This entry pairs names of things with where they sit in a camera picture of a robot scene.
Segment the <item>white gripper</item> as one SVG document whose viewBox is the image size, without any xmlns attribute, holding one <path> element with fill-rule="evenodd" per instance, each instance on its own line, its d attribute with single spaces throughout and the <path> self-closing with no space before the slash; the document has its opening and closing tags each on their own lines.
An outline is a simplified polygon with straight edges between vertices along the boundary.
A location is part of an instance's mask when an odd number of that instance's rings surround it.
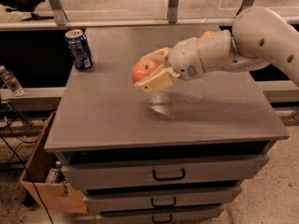
<svg viewBox="0 0 299 224">
<path fill-rule="evenodd" d="M 198 39 L 196 37 L 179 41 L 173 48 L 162 48 L 141 58 L 141 61 L 154 61 L 162 68 L 148 77 L 137 81 L 135 88 L 142 92 L 154 92 L 172 86 L 178 78 L 192 80 L 203 76 L 204 68 L 200 61 Z"/>
</svg>

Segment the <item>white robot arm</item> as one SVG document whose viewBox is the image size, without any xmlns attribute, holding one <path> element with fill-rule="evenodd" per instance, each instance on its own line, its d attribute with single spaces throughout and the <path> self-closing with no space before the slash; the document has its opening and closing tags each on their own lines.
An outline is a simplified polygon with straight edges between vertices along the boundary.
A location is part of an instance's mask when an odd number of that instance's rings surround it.
<svg viewBox="0 0 299 224">
<path fill-rule="evenodd" d="M 132 70 L 137 90 L 154 92 L 206 73 L 244 72 L 272 64 L 299 84 L 299 34 L 276 12 L 249 7 L 230 31 L 206 32 L 143 56 Z"/>
</svg>

